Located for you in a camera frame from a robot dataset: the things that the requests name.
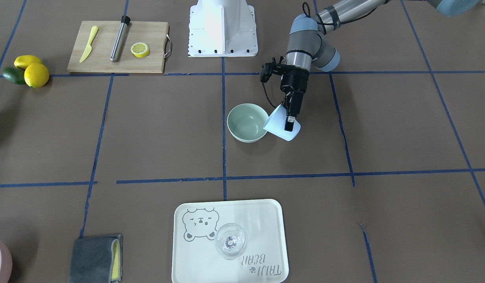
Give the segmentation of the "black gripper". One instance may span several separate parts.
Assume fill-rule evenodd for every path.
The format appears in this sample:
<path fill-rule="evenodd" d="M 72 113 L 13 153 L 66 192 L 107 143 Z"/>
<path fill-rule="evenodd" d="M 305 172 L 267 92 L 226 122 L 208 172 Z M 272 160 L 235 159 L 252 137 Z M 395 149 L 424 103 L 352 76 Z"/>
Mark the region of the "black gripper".
<path fill-rule="evenodd" d="M 286 110 L 285 131 L 293 131 L 295 120 L 300 114 L 303 96 L 307 91 L 310 72 L 296 66 L 285 67 L 286 72 L 282 75 L 280 84 L 285 98 L 281 104 Z"/>

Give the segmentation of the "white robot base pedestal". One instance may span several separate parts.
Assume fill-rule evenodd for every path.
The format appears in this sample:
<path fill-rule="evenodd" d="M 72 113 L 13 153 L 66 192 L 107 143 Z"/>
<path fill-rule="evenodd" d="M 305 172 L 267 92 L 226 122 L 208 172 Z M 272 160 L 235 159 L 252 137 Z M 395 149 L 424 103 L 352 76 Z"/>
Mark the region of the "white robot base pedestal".
<path fill-rule="evenodd" d="M 259 52 L 255 9 L 245 0 L 198 0 L 189 12 L 189 57 L 252 57 Z"/>

